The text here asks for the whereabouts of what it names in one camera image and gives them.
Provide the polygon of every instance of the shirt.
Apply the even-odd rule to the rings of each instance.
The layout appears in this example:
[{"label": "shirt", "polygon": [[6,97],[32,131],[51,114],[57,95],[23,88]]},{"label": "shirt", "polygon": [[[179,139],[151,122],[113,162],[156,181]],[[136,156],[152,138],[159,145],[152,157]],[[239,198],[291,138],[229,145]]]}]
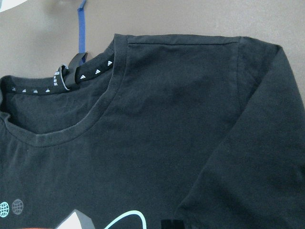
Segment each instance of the shirt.
[{"label": "shirt", "polygon": [[75,87],[65,71],[0,78],[1,229],[304,228],[305,111],[282,46],[116,33]]}]

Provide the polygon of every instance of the white curved line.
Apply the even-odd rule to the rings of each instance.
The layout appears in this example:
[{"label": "white curved line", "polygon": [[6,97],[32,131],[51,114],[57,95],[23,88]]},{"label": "white curved line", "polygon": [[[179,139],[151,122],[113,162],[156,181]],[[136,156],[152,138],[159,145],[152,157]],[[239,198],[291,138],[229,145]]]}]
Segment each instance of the white curved line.
[{"label": "white curved line", "polygon": [[120,216],[118,216],[117,218],[115,218],[110,224],[108,224],[107,227],[105,227],[105,229],[110,228],[113,224],[115,224],[117,221],[121,220],[122,218],[129,216],[129,215],[138,215],[141,220],[142,220],[142,227],[143,229],[146,229],[146,220],[144,215],[140,212],[140,211],[136,211],[136,210],[131,210],[131,211],[127,211],[123,214],[121,214]]}]

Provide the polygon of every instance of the black fabric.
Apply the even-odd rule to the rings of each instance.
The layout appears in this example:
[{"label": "black fabric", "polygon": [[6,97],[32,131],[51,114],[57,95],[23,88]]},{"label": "black fabric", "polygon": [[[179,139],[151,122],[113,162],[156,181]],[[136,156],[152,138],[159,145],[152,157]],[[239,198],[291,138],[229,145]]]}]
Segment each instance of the black fabric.
[{"label": "black fabric", "polygon": [[305,110],[282,46],[115,34],[84,73],[52,94],[12,87],[53,76],[0,78],[1,229],[73,210],[96,229],[304,228]]}]

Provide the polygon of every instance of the crew neckline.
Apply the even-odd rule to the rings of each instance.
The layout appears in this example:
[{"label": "crew neckline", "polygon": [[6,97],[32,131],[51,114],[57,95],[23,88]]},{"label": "crew neckline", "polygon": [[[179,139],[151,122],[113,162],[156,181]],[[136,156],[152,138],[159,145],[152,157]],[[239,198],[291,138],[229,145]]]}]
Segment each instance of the crew neckline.
[{"label": "crew neckline", "polygon": [[[75,125],[55,132],[36,134],[32,131],[11,123],[9,121],[11,115],[0,110],[0,120],[4,122],[6,129],[10,132],[10,134],[15,136],[20,141],[35,147],[59,145],[65,142],[69,142],[86,132],[102,117],[104,111],[112,102],[121,85],[126,66],[127,36],[115,33],[112,42],[108,45],[104,52],[100,53],[99,55],[78,67],[79,72],[83,72],[84,70],[95,71],[96,66],[101,64],[101,58],[103,56],[108,57],[111,52],[114,55],[114,59],[112,63],[112,75],[108,83],[108,87],[106,91],[102,93],[102,95],[98,98],[86,116]],[[5,75],[0,78],[0,86],[1,84],[5,85],[5,83],[8,82],[15,82],[17,83],[17,86],[35,85],[44,87],[46,82],[49,82],[50,80],[53,80],[53,76],[46,78],[23,78],[13,75]],[[2,101],[3,91],[0,88],[0,106]]]}]

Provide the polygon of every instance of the gray globe graphic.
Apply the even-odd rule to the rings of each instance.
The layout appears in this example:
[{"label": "gray globe graphic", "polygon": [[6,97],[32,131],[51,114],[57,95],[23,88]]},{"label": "gray globe graphic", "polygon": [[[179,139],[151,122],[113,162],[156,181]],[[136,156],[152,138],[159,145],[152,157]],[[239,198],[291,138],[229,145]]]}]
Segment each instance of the gray globe graphic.
[{"label": "gray globe graphic", "polygon": [[7,202],[2,202],[0,204],[0,217],[2,218],[7,217],[9,211],[10,211],[9,204]]},{"label": "gray globe graphic", "polygon": [[23,210],[23,202],[20,199],[14,200],[14,202],[11,205],[11,209],[14,214],[20,215]]}]

